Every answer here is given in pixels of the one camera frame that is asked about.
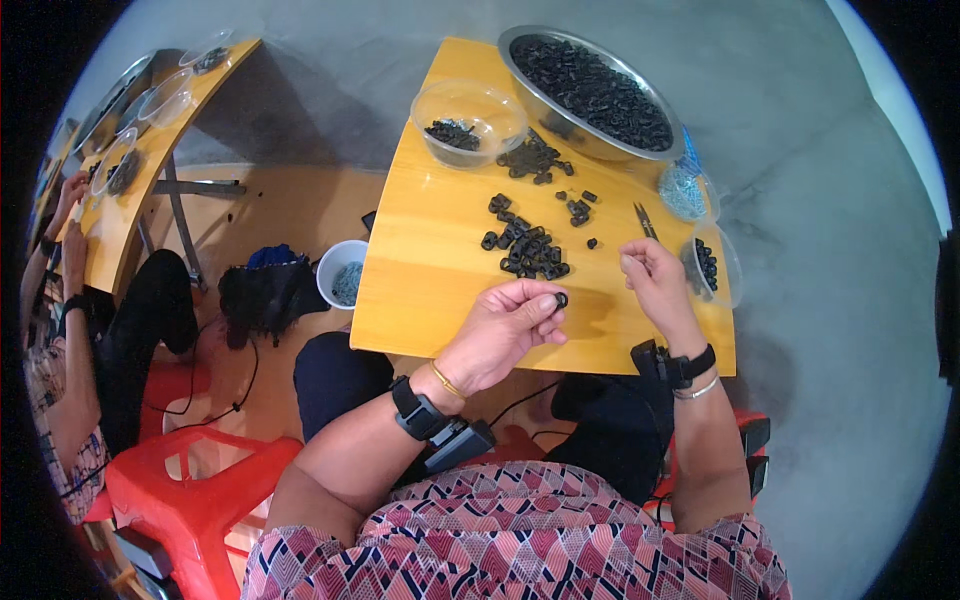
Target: woman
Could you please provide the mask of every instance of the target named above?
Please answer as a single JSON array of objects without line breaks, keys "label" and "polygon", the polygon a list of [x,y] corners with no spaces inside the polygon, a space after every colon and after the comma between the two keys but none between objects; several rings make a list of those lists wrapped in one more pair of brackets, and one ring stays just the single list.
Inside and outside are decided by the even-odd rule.
[{"label": "woman", "polygon": [[[680,261],[651,239],[620,254],[626,286],[671,355],[703,354]],[[458,414],[460,396],[502,380],[531,347],[566,342],[553,296],[563,290],[519,279],[483,292],[436,370],[418,369],[410,389]],[[381,394],[340,416],[304,418],[305,434],[321,429],[277,484],[244,598],[790,597],[751,514],[743,449],[715,368],[675,393],[674,534],[604,478],[570,464],[455,468],[391,492],[424,443],[398,424],[386,357],[344,350],[344,342],[342,334],[320,336],[298,358],[301,413],[304,403],[335,412],[345,397]],[[333,374],[316,374],[325,372]],[[374,377],[358,380],[363,373]]]},{"label": "woman", "polygon": [[[54,240],[76,202],[86,196],[86,172],[67,179],[53,220],[34,250],[20,283],[21,339],[28,339],[31,307]],[[58,334],[27,350],[24,373],[40,449],[63,507],[80,523],[104,486],[110,456],[133,446],[147,372],[162,340],[183,354],[197,339],[190,276],[168,250],[154,252],[131,281],[105,331],[88,321],[84,294],[86,239],[70,221],[62,242],[63,298]]]}]

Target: yellow tabletop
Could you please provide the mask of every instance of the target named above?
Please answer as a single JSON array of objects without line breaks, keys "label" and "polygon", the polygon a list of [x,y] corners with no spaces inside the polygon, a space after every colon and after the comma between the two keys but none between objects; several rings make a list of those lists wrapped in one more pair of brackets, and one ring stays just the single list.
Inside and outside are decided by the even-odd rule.
[{"label": "yellow tabletop", "polygon": [[[513,93],[510,72],[488,44],[449,37],[440,47],[424,85],[469,76]],[[602,164],[568,148],[533,124],[548,144],[573,164],[565,176],[553,169],[553,183],[534,185],[533,177],[512,180],[504,167],[455,171],[438,163],[419,131],[408,121],[376,213],[364,263],[350,343],[354,348],[435,357],[463,322],[477,293],[515,276],[500,271],[504,251],[485,252],[480,240],[504,224],[487,210],[502,192],[514,201],[510,210],[532,225],[542,225],[553,244],[564,249],[570,275],[556,280],[569,290],[562,347],[534,348],[519,365],[563,372],[636,374],[630,349],[662,338],[624,288],[617,248],[643,237],[633,202],[646,208],[660,241],[677,252],[693,229],[670,216],[660,203],[657,177],[661,163],[638,159]],[[576,197],[584,189],[599,197],[590,220],[579,228],[554,194]],[[587,248],[595,237],[599,245]],[[722,375],[736,374],[733,314],[695,300],[700,325],[713,344]]]},{"label": "yellow tabletop", "polygon": [[[136,149],[143,155],[140,171],[130,188],[122,196],[101,199],[93,208],[94,199],[84,203],[81,228],[86,234],[87,254],[84,282],[97,289],[116,294],[120,274],[131,242],[136,233],[137,220],[143,212],[144,200],[151,196],[160,171],[167,164],[183,133],[190,127],[206,102],[220,88],[227,77],[260,45],[259,39],[242,41],[229,49],[229,55],[217,68],[191,78],[192,99],[183,113],[171,125],[149,128],[136,141]],[[100,160],[100,156],[84,161],[83,169]]]}]

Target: concrete floor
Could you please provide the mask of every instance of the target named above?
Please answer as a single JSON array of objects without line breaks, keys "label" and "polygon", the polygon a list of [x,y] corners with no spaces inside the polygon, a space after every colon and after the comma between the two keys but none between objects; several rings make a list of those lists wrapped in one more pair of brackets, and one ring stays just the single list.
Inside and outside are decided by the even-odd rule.
[{"label": "concrete floor", "polygon": [[729,387],[774,423],[757,513],[797,597],[859,596],[903,533],[943,430],[939,229],[825,4],[137,0],[64,116],[83,118],[145,52],[235,24],[266,45],[184,137],[180,164],[385,170],[443,36],[495,41],[524,23],[574,31],[636,66],[731,191],[721,226],[747,290]]}]

